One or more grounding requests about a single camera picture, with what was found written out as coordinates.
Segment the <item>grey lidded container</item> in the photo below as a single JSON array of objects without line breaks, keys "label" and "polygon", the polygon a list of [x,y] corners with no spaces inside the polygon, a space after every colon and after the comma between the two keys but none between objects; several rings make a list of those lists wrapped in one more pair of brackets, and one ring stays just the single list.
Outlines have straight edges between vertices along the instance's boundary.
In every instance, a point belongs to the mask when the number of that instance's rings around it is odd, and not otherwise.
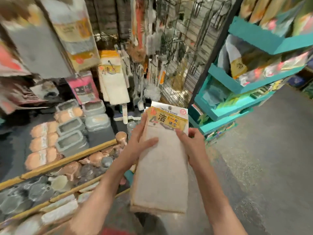
[{"label": "grey lidded container", "polygon": [[88,116],[84,123],[88,132],[107,129],[111,126],[111,120],[106,113]]},{"label": "grey lidded container", "polygon": [[86,134],[87,132],[85,124],[79,117],[72,118],[57,126],[57,134],[59,137],[75,130],[81,131],[82,134]]},{"label": "grey lidded container", "polygon": [[68,110],[68,109],[73,108],[73,107],[80,107],[80,105],[76,99],[70,99],[70,100],[65,101],[63,103],[59,103],[56,106],[56,112]]},{"label": "grey lidded container", "polygon": [[74,130],[58,138],[55,147],[65,158],[89,149],[89,142],[80,130]]},{"label": "grey lidded container", "polygon": [[91,117],[94,115],[105,114],[106,107],[102,100],[97,102],[86,102],[82,104],[82,110],[86,117]]}]

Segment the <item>hanging orange-handled brush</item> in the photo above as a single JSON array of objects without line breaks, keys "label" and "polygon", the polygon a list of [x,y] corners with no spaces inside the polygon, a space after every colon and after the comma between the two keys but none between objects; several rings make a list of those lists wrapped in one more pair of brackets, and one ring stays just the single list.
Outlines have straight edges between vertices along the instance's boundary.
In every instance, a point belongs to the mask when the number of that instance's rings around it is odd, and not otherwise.
[{"label": "hanging orange-handled brush", "polygon": [[135,62],[142,63],[145,60],[145,10],[146,0],[135,1],[135,37],[137,45],[135,45]]}]

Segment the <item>row of colourful packets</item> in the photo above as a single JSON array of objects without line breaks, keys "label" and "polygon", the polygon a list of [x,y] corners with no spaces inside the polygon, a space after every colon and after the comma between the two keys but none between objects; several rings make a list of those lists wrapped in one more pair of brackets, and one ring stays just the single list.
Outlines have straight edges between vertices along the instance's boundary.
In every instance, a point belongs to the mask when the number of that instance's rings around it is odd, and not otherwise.
[{"label": "row of colourful packets", "polygon": [[277,55],[257,54],[245,60],[247,70],[236,79],[242,86],[267,79],[279,73],[303,67],[309,58],[311,48],[289,51]]}]

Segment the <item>grey cloth pack, yellow label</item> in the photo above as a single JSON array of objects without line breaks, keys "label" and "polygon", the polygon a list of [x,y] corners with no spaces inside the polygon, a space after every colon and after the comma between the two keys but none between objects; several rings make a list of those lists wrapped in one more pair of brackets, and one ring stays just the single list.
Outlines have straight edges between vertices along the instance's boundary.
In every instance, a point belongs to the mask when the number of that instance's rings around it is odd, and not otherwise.
[{"label": "grey cloth pack, yellow label", "polygon": [[264,54],[263,51],[235,35],[229,34],[217,59],[217,67],[237,79],[253,69],[253,61]]}]

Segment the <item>pile of grey bowls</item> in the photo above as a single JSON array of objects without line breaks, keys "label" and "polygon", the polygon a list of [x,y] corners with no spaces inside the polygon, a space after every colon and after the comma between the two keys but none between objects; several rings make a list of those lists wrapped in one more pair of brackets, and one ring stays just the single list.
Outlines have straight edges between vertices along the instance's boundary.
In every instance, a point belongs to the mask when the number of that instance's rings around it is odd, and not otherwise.
[{"label": "pile of grey bowls", "polygon": [[27,179],[0,190],[0,217],[12,217],[54,197],[48,176]]}]

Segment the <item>peach sponge pack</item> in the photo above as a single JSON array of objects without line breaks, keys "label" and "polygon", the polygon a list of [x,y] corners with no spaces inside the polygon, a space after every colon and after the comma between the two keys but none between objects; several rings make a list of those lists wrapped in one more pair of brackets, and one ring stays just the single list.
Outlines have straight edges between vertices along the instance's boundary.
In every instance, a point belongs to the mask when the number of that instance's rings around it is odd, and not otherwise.
[{"label": "peach sponge pack", "polygon": [[58,123],[67,122],[76,117],[83,117],[84,112],[80,107],[72,107],[67,110],[59,111],[54,114],[54,119]]},{"label": "peach sponge pack", "polygon": [[38,138],[33,138],[30,142],[29,149],[31,152],[37,152],[49,147],[55,147],[58,138],[59,136],[57,133],[50,133]]},{"label": "peach sponge pack", "polygon": [[29,154],[25,161],[26,170],[34,170],[52,162],[59,161],[63,156],[57,151],[55,147],[48,147],[46,149],[33,152]]},{"label": "peach sponge pack", "polygon": [[39,125],[36,125],[30,131],[32,138],[39,138],[51,133],[57,132],[58,123],[56,121],[44,122]]}]

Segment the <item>white round brush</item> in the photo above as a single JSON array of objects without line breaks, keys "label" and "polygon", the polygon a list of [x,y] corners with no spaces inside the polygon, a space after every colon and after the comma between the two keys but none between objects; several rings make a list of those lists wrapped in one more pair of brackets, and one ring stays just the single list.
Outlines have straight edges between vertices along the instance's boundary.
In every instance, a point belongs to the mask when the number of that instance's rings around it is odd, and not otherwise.
[{"label": "white round brush", "polygon": [[158,102],[161,98],[161,90],[154,84],[147,85],[143,94],[146,99],[150,99],[151,101],[155,102]]}]

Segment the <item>copper-coloured cup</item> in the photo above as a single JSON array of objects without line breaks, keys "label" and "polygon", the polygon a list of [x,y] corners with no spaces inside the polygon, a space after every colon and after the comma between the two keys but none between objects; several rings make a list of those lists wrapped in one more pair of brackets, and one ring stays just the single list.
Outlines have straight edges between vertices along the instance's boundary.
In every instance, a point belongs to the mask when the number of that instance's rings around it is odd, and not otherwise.
[{"label": "copper-coloured cup", "polygon": [[126,132],[119,131],[115,135],[115,139],[116,139],[118,145],[123,148],[123,147],[125,147],[127,145],[128,135],[127,135]]}]

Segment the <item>hanging cream towel pack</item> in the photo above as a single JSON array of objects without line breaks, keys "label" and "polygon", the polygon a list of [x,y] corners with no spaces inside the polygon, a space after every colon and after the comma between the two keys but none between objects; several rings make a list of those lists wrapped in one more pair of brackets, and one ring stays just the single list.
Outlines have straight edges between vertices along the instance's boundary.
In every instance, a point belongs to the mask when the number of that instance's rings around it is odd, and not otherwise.
[{"label": "hanging cream towel pack", "polygon": [[98,76],[104,101],[113,106],[129,103],[130,97],[119,53],[115,50],[100,50],[99,55]]}]

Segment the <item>long wooden shelf rail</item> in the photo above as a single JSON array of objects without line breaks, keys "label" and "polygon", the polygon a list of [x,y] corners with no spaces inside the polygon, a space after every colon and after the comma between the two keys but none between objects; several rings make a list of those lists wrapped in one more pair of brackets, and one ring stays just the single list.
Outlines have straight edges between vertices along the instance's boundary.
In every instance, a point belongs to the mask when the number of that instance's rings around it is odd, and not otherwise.
[{"label": "long wooden shelf rail", "polygon": [[113,139],[113,140],[110,140],[108,142],[97,145],[95,147],[92,147],[90,149],[84,150],[84,151],[77,153],[73,156],[63,158],[59,161],[55,161],[55,162],[52,162],[50,164],[47,164],[47,165],[41,166],[39,168],[36,168],[34,170],[31,170],[31,171],[24,173],[18,177],[9,179],[5,182],[0,183],[0,192],[4,189],[7,189],[7,188],[10,188],[16,184],[19,184],[25,180],[31,179],[31,178],[36,177],[38,175],[46,174],[47,172],[54,170],[55,168],[59,168],[61,166],[67,165],[73,161],[79,161],[79,160],[89,156],[90,154],[93,154],[97,151],[103,150],[107,147],[110,147],[110,146],[113,146],[116,144],[117,144],[117,140]]}]

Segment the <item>cream cup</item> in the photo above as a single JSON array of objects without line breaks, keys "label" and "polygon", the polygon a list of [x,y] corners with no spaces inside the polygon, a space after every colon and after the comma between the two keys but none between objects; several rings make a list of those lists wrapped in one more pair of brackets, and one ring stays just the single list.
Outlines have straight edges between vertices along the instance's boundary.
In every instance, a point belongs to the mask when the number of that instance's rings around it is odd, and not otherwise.
[{"label": "cream cup", "polygon": [[59,175],[51,178],[51,187],[57,192],[67,192],[71,190],[71,184],[68,177],[65,175]]}]

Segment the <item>person's right forearm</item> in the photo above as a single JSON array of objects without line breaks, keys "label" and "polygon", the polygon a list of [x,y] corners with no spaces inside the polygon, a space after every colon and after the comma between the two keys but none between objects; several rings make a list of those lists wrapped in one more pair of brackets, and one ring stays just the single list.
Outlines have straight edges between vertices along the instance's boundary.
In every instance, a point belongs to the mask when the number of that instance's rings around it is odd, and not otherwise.
[{"label": "person's right forearm", "polygon": [[248,235],[224,194],[210,161],[193,164],[206,215],[214,235]]}]

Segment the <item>pile of copper cups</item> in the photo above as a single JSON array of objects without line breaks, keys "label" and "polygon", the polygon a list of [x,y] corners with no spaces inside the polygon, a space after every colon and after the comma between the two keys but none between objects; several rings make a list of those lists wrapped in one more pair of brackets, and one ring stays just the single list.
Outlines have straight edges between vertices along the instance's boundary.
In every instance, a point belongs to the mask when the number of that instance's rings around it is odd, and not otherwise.
[{"label": "pile of copper cups", "polygon": [[107,147],[63,166],[54,176],[66,176],[74,186],[82,185],[104,174],[123,149],[124,146],[118,144]]}]

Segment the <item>short wooden shelf rail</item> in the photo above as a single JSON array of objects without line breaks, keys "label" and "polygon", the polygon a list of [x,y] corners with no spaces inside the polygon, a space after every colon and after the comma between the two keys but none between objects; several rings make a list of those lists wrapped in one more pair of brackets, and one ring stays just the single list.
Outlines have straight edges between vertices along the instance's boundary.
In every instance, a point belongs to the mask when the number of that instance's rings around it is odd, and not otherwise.
[{"label": "short wooden shelf rail", "polygon": [[86,183],[84,183],[84,184],[82,184],[80,186],[77,186],[77,187],[75,187],[75,188],[73,188],[73,189],[71,189],[71,190],[69,190],[67,192],[64,192],[64,193],[62,193],[62,194],[60,194],[60,195],[50,199],[49,202],[50,203],[54,203],[54,202],[57,202],[57,201],[65,198],[65,197],[67,197],[67,196],[75,194],[77,192],[82,192],[82,190],[84,190],[85,188],[90,187],[90,186],[96,184],[97,182],[99,182],[101,180],[101,178],[103,177],[103,175],[100,175],[99,177],[97,177],[95,179],[92,179],[92,180],[90,180],[90,181],[88,181],[88,182],[86,182]]}]

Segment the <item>teal display shelf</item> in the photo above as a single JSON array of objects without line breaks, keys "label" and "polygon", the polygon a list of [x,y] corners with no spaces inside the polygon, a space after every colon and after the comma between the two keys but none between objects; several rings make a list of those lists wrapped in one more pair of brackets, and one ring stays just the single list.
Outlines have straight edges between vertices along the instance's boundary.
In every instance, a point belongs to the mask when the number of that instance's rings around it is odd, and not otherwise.
[{"label": "teal display shelf", "polygon": [[276,16],[267,29],[235,16],[189,108],[189,121],[214,143],[237,118],[263,104],[313,57],[313,12]]}]

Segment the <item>pink packaged item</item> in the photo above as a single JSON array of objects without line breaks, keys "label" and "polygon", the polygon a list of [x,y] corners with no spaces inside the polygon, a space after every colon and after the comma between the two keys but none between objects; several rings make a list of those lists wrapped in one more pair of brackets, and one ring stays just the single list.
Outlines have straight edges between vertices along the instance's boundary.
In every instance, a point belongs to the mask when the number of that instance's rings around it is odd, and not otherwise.
[{"label": "pink packaged item", "polygon": [[87,102],[100,101],[91,71],[75,73],[73,76],[65,78],[65,80],[70,86],[79,105]]}]

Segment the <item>person's right hand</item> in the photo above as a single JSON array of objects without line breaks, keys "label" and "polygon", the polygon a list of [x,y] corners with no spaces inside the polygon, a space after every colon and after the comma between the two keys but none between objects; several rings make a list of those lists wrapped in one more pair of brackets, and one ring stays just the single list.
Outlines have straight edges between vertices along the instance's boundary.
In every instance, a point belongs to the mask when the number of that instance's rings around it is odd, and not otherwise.
[{"label": "person's right hand", "polygon": [[206,153],[204,136],[197,128],[189,128],[186,134],[190,137],[190,146],[184,148],[190,166],[195,170],[209,168],[210,159]]}]

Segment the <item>person's left forearm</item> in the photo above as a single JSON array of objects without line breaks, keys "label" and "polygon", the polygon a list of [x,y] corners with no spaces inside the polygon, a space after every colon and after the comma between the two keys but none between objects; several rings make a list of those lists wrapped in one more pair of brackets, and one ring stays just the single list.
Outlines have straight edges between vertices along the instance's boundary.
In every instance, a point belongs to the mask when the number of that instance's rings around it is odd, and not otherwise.
[{"label": "person's left forearm", "polygon": [[138,160],[120,155],[69,222],[63,235],[99,235],[124,173]]}]

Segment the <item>person's left hand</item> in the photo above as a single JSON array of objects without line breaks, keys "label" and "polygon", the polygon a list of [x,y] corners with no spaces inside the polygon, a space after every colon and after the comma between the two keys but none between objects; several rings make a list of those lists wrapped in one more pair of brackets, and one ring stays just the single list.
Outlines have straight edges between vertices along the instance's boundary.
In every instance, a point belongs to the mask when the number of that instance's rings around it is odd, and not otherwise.
[{"label": "person's left hand", "polygon": [[118,158],[116,159],[116,162],[119,164],[119,166],[122,166],[126,170],[130,169],[131,166],[135,164],[135,162],[139,159],[139,156],[142,154],[141,141],[146,141],[145,139],[142,139],[146,122],[147,115],[143,114],[140,123],[133,129],[127,146],[125,146],[123,151],[119,154]]}]

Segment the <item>white sponge block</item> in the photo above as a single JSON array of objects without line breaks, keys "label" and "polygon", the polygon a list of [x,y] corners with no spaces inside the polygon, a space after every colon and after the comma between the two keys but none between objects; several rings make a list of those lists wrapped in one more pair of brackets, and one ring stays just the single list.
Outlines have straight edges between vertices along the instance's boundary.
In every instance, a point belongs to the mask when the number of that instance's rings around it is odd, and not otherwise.
[{"label": "white sponge block", "polygon": [[59,220],[69,217],[74,214],[78,209],[79,204],[77,200],[72,200],[65,205],[62,205],[48,213],[45,213],[41,217],[41,221],[44,225],[55,223]]},{"label": "white sponge block", "polygon": [[52,203],[51,205],[41,209],[41,211],[44,211],[44,212],[52,211],[52,210],[54,210],[54,209],[56,209],[62,205],[65,205],[65,204],[67,204],[73,200],[76,200],[76,197],[74,194],[71,194],[71,195],[64,197],[64,198]]}]

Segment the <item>hanging grey-and-cream towel pack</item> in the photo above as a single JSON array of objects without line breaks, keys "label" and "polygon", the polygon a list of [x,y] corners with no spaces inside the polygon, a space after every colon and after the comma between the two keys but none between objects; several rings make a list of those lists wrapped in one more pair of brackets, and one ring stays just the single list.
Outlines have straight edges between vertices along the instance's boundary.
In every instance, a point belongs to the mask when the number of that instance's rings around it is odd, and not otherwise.
[{"label": "hanging grey-and-cream towel pack", "polygon": [[100,64],[85,0],[40,0],[76,72]]}]

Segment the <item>cream towel pack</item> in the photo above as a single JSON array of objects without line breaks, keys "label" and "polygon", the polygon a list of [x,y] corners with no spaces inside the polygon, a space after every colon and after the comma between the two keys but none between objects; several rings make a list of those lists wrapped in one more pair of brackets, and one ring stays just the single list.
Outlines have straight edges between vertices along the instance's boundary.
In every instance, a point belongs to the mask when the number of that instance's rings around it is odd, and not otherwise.
[{"label": "cream towel pack", "polygon": [[115,50],[100,50],[99,55],[98,76],[104,101],[113,106],[129,103],[130,97],[119,53]]},{"label": "cream towel pack", "polygon": [[145,150],[136,165],[131,185],[131,211],[150,214],[187,212],[188,156],[176,129],[188,134],[188,110],[151,102],[141,137],[157,137],[158,143]]}]

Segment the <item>hanging grey towel pack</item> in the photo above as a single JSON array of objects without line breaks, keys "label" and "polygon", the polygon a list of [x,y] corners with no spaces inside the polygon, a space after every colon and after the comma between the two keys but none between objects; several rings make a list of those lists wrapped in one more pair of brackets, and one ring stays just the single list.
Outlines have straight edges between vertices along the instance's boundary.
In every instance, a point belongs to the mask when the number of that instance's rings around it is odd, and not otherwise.
[{"label": "hanging grey towel pack", "polygon": [[35,0],[0,0],[0,25],[31,73],[43,79],[74,74],[47,15]]}]

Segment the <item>row of tall packets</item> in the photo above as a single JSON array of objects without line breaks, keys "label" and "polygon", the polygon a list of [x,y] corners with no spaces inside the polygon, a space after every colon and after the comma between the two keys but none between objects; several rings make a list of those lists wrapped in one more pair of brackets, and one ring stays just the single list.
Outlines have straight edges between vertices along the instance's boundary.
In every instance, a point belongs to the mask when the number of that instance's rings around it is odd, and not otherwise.
[{"label": "row of tall packets", "polygon": [[313,0],[243,0],[239,16],[280,37],[313,33]]}]

